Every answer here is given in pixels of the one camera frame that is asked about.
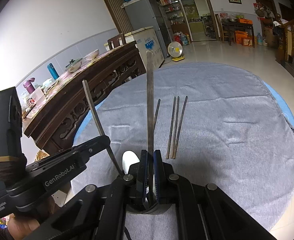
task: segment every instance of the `tiled floor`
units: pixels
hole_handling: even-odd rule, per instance
[[[191,33],[192,35],[192,40],[193,41],[215,41],[216,39],[213,39],[209,36],[206,36],[204,32],[200,33]]]
[[[243,68],[271,85],[294,115],[294,78],[275,61],[274,50],[259,45],[254,49],[233,43],[229,46],[227,42],[204,41],[184,46],[183,54],[183,61],[173,62],[167,58],[162,67],[183,62],[217,62]],[[294,196],[281,219],[272,228],[271,234],[278,240],[294,239]]]

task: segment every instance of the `cardboard box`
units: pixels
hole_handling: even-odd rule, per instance
[[[236,43],[237,44],[242,44],[241,38],[247,38],[248,37],[248,32],[235,31],[235,36],[236,36]]]
[[[249,47],[253,45],[253,38],[251,36],[248,36],[247,38],[241,38],[242,45]]]
[[[240,22],[240,23],[248,23],[248,24],[252,24],[253,23],[252,20],[247,20],[247,19],[238,19],[238,22]]]
[[[268,47],[277,47],[277,35],[272,34],[271,28],[264,27],[263,36],[266,37],[266,43],[268,44]]]

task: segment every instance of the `orange box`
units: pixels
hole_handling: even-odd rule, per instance
[[[241,38],[247,38],[248,37],[248,32],[235,31],[235,36],[236,36],[236,43],[237,44],[242,44],[242,39]]]
[[[248,23],[248,24],[252,24],[253,23],[252,20],[247,20],[247,19],[238,19],[238,22],[240,22],[240,23]]]
[[[247,38],[241,38],[241,44],[246,47],[252,46],[253,38],[251,36],[248,36]]]

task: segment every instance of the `white fan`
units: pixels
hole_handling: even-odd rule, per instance
[[[173,57],[173,61],[183,60],[185,57],[181,56],[183,47],[179,42],[172,42],[168,45],[168,53]]]

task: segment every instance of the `dark wooden table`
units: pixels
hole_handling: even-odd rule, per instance
[[[248,23],[232,23],[232,22],[222,22],[222,25],[223,27],[227,28],[227,31],[228,31],[228,42],[229,42],[229,45],[231,46],[231,38],[230,38],[230,28],[233,27],[235,29],[240,29],[239,31],[241,30],[244,30],[245,29],[250,29],[251,30],[251,36],[252,36],[252,40],[253,40],[253,48],[255,47],[255,34],[254,34],[254,27],[252,24],[248,24]]]
[[[38,148],[48,154],[72,147],[74,136],[89,112],[82,80],[88,81],[97,105],[129,77],[143,73],[146,69],[136,41],[104,53],[72,78],[62,80],[52,94],[48,93],[46,102],[23,119],[24,134],[31,136]]]

